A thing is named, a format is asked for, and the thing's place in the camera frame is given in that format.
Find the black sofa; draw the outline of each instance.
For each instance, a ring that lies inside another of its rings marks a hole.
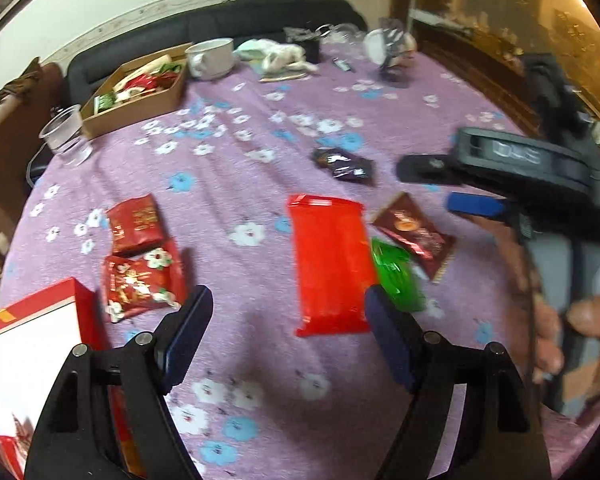
[[[212,38],[234,38],[235,46],[251,38],[284,43],[283,27],[325,23],[366,30],[364,18],[345,0],[234,0],[168,16],[78,54],[67,69],[67,104],[84,104],[120,65],[164,48]]]

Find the green candy wrapper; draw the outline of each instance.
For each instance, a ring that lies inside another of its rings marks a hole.
[[[371,254],[380,285],[398,310],[419,312],[425,309],[417,278],[411,272],[409,253],[378,238],[371,240]]]

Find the floral tablecloth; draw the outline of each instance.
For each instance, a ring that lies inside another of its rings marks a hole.
[[[337,55],[341,46],[326,45]],[[258,82],[247,67],[189,84],[182,109],[93,142],[78,168],[54,159],[33,190],[0,286],[0,305],[66,276],[92,289],[110,253],[103,212],[153,193],[182,253],[190,285],[214,294],[215,313],[185,381],[168,396],[176,427],[206,478],[368,480],[394,439],[410,397],[392,381],[371,334],[297,338],[292,225],[285,202],[305,192],[357,200],[370,217],[410,192],[437,226],[458,237],[439,285],[424,284],[425,330],[482,348],[526,338],[491,235],[448,214],[448,190],[397,181],[405,153],[444,152],[458,126],[515,132],[479,92],[417,55],[407,89],[388,88],[350,56],[356,73]],[[375,161],[375,188],[317,169],[315,146]],[[369,235],[378,235],[369,228]],[[168,309],[107,323],[112,343],[152,330]],[[454,402],[433,473],[446,469],[461,402]],[[544,413],[558,474],[593,428]]]

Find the clear plastic cup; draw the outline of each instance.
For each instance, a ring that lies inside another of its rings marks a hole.
[[[93,151],[89,139],[82,134],[80,105],[67,108],[56,115],[42,128],[39,137],[68,166],[78,166]]]

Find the dark brown snack package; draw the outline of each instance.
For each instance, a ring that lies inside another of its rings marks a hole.
[[[408,193],[398,195],[372,224],[409,251],[433,283],[442,279],[456,238],[438,231]]]

